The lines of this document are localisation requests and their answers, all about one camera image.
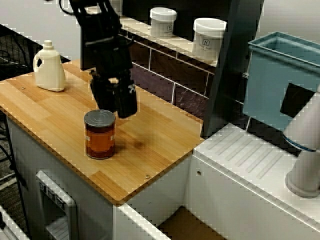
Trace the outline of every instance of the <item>wire rack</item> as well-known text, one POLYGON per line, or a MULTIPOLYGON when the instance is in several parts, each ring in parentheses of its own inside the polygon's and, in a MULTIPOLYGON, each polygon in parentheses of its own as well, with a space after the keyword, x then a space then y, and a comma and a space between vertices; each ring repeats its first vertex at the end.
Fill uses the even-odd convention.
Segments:
POLYGON ((0 25, 0 81, 33 71, 35 53, 43 47, 0 25))

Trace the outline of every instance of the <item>wooden cabinet top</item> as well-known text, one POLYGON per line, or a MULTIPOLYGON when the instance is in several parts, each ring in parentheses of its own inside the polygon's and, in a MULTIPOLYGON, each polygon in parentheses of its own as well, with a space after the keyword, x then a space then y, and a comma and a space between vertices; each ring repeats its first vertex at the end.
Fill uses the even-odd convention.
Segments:
POLYGON ((80 70, 79 60, 63 68, 61 92, 37 87, 33 72, 0 81, 0 110, 113 204, 128 201, 203 141, 202 120, 137 87, 137 113, 115 115, 113 157, 88 157, 84 116, 98 109, 92 77, 80 70))

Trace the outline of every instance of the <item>cabinet door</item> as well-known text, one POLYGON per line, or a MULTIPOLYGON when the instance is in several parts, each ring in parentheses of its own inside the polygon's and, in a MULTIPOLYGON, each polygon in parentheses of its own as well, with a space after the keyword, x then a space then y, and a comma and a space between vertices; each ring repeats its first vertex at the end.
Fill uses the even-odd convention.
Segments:
POLYGON ((113 207, 113 240, 170 240, 128 204, 113 207))

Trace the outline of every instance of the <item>brown tile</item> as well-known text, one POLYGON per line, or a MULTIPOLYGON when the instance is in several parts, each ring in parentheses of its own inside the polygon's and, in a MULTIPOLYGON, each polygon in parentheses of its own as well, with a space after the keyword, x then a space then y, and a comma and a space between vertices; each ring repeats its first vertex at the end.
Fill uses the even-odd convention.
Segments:
POLYGON ((150 58, 150 48, 145 47, 137 42, 133 43, 129 47, 131 60, 144 68, 148 68, 149 58, 150 58))
POLYGON ((204 119, 208 99, 182 86, 176 85, 173 104, 186 112, 204 119))
POLYGON ((230 123, 243 130, 246 130, 249 121, 249 116, 243 113, 243 108, 243 104, 234 101, 230 123))
POLYGON ((131 69, 131 77, 138 87, 171 103, 174 87, 171 81, 136 65, 131 69))
POLYGON ((145 38, 143 38, 141 36, 138 36, 138 35, 135 35, 133 33, 128 32, 128 37, 130 39, 132 39, 132 37, 134 37, 134 40, 137 41, 138 43, 147 45, 147 46, 149 46, 149 47, 151 47, 153 49, 156 49, 156 50, 158 50, 158 51, 160 51, 162 53, 168 54, 168 55, 170 55, 170 56, 172 56, 174 58, 177 56, 177 52, 176 51, 171 50, 171 49, 169 49, 169 48, 167 48, 165 46, 162 46, 162 45, 160 45, 158 43, 155 43, 153 41, 150 41, 148 39, 145 39, 145 38))
POLYGON ((298 156, 301 152, 301 150, 296 149, 286 142, 282 131, 266 125, 254 118, 251 118, 247 131, 295 156, 298 156))
POLYGON ((150 69, 188 89, 205 94, 208 73, 194 66, 152 50, 150 69))
POLYGON ((182 53, 178 52, 177 58, 181 59, 181 60, 183 60, 183 61, 185 61, 185 62, 187 62, 189 64, 197 66, 197 67, 199 67, 201 69, 204 69, 204 70, 206 70, 206 71, 208 71, 210 73, 214 74, 215 71, 216 71, 216 68, 214 66, 211 66, 211 65, 206 64, 206 63, 204 63, 202 61, 196 60, 196 59, 194 59, 192 57, 186 56, 186 55, 184 55, 182 53))

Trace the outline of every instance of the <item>white container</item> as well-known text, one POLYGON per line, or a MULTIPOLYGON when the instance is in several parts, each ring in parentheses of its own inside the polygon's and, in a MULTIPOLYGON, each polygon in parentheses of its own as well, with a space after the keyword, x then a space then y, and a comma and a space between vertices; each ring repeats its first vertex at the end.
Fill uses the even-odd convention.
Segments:
POLYGON ((59 92, 65 89, 66 75, 62 67, 60 53, 57 52, 52 41, 45 40, 43 49, 33 59, 35 84, 50 91, 59 92))
POLYGON ((227 23, 215 18, 197 18, 193 24, 193 55, 210 61, 218 60, 227 23))
POLYGON ((116 14, 122 16, 123 0, 109 0, 116 14))
POLYGON ((151 36, 158 39, 170 39, 177 19, 175 10, 165 7, 155 7, 150 11, 151 36))

